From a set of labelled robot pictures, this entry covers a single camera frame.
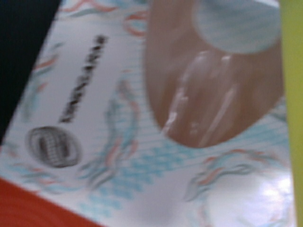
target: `packaging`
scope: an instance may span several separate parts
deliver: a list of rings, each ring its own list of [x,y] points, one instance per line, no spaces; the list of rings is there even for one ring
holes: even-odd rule
[[[302,111],[303,106],[299,101],[302,97],[303,86],[301,75],[303,66],[300,57],[303,55],[301,39],[294,37],[303,36],[303,27],[299,20],[303,10],[302,1],[281,1],[281,19],[283,30],[283,68],[285,77],[285,93],[287,96],[287,122],[289,126],[291,161],[294,176],[294,194],[296,203],[297,225],[303,223],[303,189],[302,162]]]
[[[295,226],[279,39],[276,1],[63,1],[0,175],[108,227]]]

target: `dark background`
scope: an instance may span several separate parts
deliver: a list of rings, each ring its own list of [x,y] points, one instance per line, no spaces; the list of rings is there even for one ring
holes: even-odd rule
[[[0,0],[0,141],[60,0]]]

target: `red surface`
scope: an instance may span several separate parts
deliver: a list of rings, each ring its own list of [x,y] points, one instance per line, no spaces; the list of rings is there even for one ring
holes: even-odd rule
[[[0,179],[0,227],[100,227]]]

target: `yellow-green object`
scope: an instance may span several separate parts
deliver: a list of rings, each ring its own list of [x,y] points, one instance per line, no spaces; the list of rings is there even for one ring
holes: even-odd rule
[[[285,89],[298,227],[303,227],[303,0],[282,0]]]

